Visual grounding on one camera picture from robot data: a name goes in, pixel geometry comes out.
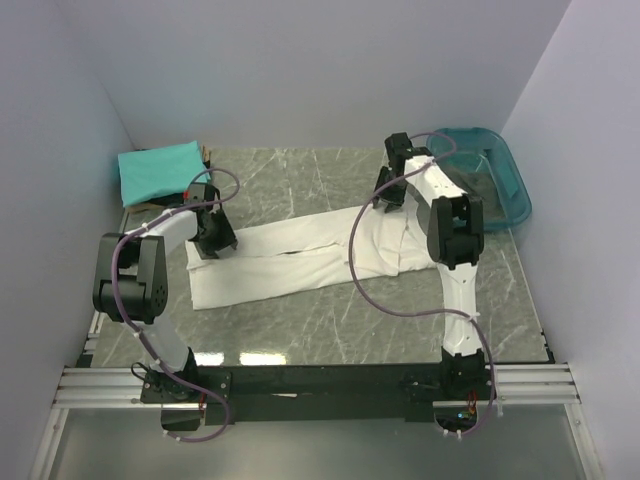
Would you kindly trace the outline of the white printed t shirt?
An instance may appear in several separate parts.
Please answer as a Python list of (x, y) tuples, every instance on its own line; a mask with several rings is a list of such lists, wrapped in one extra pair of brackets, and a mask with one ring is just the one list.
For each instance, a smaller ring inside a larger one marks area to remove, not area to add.
[(239, 245), (204, 260), (185, 245), (192, 306), (215, 309), (435, 267), (409, 200), (398, 211), (351, 207), (237, 231)]

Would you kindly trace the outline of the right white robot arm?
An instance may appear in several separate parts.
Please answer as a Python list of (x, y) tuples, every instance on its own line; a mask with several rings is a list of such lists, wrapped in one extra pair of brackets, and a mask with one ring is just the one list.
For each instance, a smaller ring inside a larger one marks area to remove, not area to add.
[(482, 200), (465, 191), (405, 132), (385, 139), (388, 164), (379, 172), (373, 205), (400, 209), (411, 186), (429, 207), (426, 248), (440, 275), (445, 309), (441, 383), (452, 386), (482, 378), (482, 342), (466, 319), (477, 312), (476, 274), (484, 250)]

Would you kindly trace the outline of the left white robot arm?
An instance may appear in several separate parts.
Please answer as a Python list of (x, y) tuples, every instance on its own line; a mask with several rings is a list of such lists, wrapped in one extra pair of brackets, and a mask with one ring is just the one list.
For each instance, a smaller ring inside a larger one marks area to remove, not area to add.
[(128, 233), (107, 233), (99, 243), (92, 300), (94, 308), (126, 325), (152, 359), (151, 377), (195, 383), (198, 367), (192, 350), (165, 314), (168, 302), (166, 257), (189, 243), (198, 259), (217, 259), (238, 245), (222, 207), (220, 191), (194, 182), (183, 203), (165, 210), (147, 226)]

